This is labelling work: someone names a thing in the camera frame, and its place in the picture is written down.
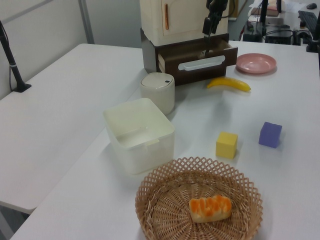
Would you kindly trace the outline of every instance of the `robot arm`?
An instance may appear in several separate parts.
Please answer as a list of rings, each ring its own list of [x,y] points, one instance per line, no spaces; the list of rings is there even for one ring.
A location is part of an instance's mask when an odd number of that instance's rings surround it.
[[[228,0],[206,0],[209,15],[204,19],[202,32],[204,39],[210,42],[210,35],[215,34],[223,12],[227,9]]]

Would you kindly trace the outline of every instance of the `white plastic container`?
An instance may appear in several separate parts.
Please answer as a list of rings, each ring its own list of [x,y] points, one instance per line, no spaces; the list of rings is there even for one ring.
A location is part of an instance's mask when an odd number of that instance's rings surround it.
[[[175,106],[175,79],[162,72],[149,73],[140,82],[142,98],[151,99],[164,115],[169,114]]]
[[[204,37],[203,26],[209,14],[207,0],[139,0],[141,26],[154,46],[180,43]],[[229,2],[222,16],[229,14]],[[223,18],[213,35],[228,32]]]
[[[103,116],[114,151],[128,173],[138,174],[173,159],[175,127],[150,99],[122,103]]]

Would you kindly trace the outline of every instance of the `round canister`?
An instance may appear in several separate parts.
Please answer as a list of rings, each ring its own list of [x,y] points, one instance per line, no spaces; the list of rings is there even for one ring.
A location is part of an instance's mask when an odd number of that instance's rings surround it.
[[[142,98],[148,98],[163,112],[169,114],[175,106],[175,79],[162,72],[149,73],[140,83]]]

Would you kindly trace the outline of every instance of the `bread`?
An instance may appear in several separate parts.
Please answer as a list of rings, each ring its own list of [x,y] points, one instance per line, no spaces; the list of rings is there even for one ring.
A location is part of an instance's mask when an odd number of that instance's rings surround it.
[[[228,197],[215,195],[208,198],[192,198],[189,208],[195,223],[207,223],[230,217],[232,204]]]

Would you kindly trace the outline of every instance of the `floor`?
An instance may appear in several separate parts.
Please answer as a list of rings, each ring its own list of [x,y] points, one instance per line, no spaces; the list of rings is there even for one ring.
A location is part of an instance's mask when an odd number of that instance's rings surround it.
[[[254,0],[248,0],[237,19],[228,22],[229,40],[238,41],[240,32],[248,19],[249,5],[253,2]],[[25,222],[28,215],[0,205],[0,217],[2,217],[0,218],[0,240],[9,240]]]

